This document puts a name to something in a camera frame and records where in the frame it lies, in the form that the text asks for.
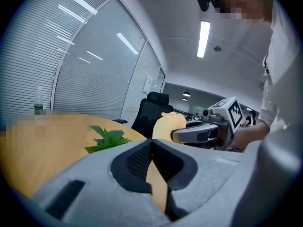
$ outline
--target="smoke detector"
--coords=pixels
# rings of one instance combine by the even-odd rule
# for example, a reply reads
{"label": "smoke detector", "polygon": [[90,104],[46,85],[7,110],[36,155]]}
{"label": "smoke detector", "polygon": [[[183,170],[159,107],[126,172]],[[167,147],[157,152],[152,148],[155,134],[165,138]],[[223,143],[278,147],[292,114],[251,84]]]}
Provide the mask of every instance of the smoke detector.
{"label": "smoke detector", "polygon": [[217,52],[219,52],[219,51],[221,51],[222,49],[221,49],[221,47],[220,46],[215,46],[214,47],[214,51],[217,51]]}

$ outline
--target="window blinds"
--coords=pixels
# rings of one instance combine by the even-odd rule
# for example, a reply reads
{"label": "window blinds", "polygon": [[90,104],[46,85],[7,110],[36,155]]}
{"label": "window blinds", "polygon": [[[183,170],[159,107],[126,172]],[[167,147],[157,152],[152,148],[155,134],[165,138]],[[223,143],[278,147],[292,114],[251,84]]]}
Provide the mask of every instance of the window blinds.
{"label": "window blinds", "polygon": [[151,46],[149,43],[146,43],[134,71],[132,82],[128,89],[125,104],[121,114],[121,119],[128,121],[126,124],[128,127],[131,127],[133,125],[140,108],[141,100],[147,96],[147,93],[143,92],[147,75],[152,78],[150,91],[153,91],[159,70],[160,64],[155,57]]}
{"label": "window blinds", "polygon": [[64,59],[54,109],[119,119],[145,41],[118,0],[105,4]]}
{"label": "window blinds", "polygon": [[[97,8],[106,0],[84,0]],[[74,0],[25,0],[0,45],[0,120],[33,111],[38,86],[50,108],[53,80],[69,40],[91,12]]]}

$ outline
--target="water bottle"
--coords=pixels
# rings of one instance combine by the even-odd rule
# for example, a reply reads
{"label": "water bottle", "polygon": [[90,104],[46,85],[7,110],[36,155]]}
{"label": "water bottle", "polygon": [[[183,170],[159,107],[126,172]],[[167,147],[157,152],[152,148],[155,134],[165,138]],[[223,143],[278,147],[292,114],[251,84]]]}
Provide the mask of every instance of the water bottle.
{"label": "water bottle", "polygon": [[34,108],[35,108],[35,115],[41,115],[43,112],[43,94],[42,94],[42,87],[38,87],[36,96],[35,96],[35,102],[34,102]]}

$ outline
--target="ceiling light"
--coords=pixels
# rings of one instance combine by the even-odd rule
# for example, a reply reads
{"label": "ceiling light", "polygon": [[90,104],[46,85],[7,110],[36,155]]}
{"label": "ceiling light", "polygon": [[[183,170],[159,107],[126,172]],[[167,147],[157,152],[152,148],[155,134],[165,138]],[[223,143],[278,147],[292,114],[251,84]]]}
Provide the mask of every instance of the ceiling light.
{"label": "ceiling light", "polygon": [[190,96],[190,93],[189,92],[184,92],[183,95],[184,96]]}
{"label": "ceiling light", "polygon": [[95,55],[95,54],[93,54],[92,52],[87,51],[87,53],[88,53],[88,54],[93,55],[94,57],[98,58],[99,60],[103,60],[102,58],[100,58],[100,57],[96,56],[96,55]]}
{"label": "ceiling light", "polygon": [[128,42],[127,39],[125,39],[125,37],[121,34],[118,33],[117,36],[124,42],[124,44],[135,54],[137,55],[138,52],[135,50],[135,48],[133,48],[133,46]]}
{"label": "ceiling light", "polygon": [[87,61],[87,60],[85,60],[85,59],[82,59],[82,58],[80,58],[80,57],[78,57],[80,60],[83,60],[83,61],[86,61],[87,63],[89,63],[90,64],[90,62],[89,61]]}
{"label": "ceiling light", "polygon": [[74,18],[78,19],[80,22],[84,22],[84,19],[81,18],[80,16],[78,16],[77,14],[75,14],[74,12],[70,11],[69,9],[63,7],[62,5],[59,5],[58,8],[60,8],[61,10],[63,10],[64,12],[68,13],[69,15],[72,15]]}
{"label": "ceiling light", "polygon": [[69,41],[68,39],[62,38],[62,37],[60,37],[60,36],[58,36],[58,35],[57,35],[57,38],[60,39],[60,40],[65,41],[65,42],[67,42],[67,43],[69,43],[69,44],[75,45],[75,43]]}
{"label": "ceiling light", "polygon": [[201,21],[201,30],[200,30],[200,41],[199,41],[199,48],[198,48],[198,55],[197,57],[204,57],[204,52],[206,49],[206,44],[208,40],[210,29],[210,23]]}
{"label": "ceiling light", "polygon": [[84,0],[74,0],[76,3],[80,4],[83,8],[88,10],[89,12],[96,14],[98,13],[97,10],[95,10],[92,6],[90,6],[86,1]]}

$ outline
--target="chair armrest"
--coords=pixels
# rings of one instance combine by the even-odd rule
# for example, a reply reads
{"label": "chair armrest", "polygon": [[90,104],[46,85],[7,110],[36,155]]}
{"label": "chair armrest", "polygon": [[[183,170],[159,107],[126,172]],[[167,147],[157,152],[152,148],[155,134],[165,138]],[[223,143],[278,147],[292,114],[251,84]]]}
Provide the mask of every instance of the chair armrest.
{"label": "chair armrest", "polygon": [[113,119],[113,121],[120,123],[120,124],[127,123],[127,120],[125,120],[125,119]]}
{"label": "chair armrest", "polygon": [[203,123],[202,121],[190,121],[190,122],[187,122],[186,128],[198,126],[198,125],[201,125],[202,123]]}

